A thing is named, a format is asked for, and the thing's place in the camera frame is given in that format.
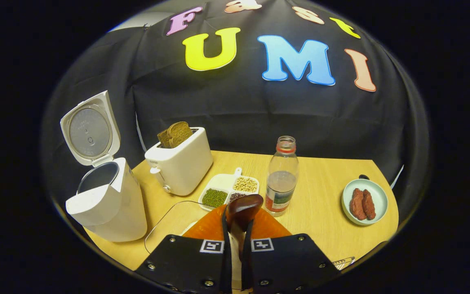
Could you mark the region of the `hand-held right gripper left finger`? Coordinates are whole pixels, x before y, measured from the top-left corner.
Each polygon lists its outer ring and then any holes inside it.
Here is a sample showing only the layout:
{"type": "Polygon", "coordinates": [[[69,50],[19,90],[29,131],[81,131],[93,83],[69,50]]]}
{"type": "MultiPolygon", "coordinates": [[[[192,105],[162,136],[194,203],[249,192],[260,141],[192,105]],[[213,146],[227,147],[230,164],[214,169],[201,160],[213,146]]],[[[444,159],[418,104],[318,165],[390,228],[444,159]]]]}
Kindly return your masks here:
{"type": "Polygon", "coordinates": [[[135,270],[173,294],[231,294],[232,258],[220,205],[180,236],[167,233],[135,270]]]}

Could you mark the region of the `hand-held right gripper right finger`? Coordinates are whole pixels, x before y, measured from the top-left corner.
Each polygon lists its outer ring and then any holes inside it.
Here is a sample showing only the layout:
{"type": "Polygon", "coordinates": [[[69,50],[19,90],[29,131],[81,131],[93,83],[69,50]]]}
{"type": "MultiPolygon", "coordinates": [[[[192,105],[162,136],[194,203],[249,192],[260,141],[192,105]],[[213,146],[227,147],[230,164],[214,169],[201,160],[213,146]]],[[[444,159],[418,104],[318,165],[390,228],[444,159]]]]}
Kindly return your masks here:
{"type": "Polygon", "coordinates": [[[265,209],[246,232],[242,286],[254,294],[308,294],[341,275],[312,238],[290,233],[265,209]]]}

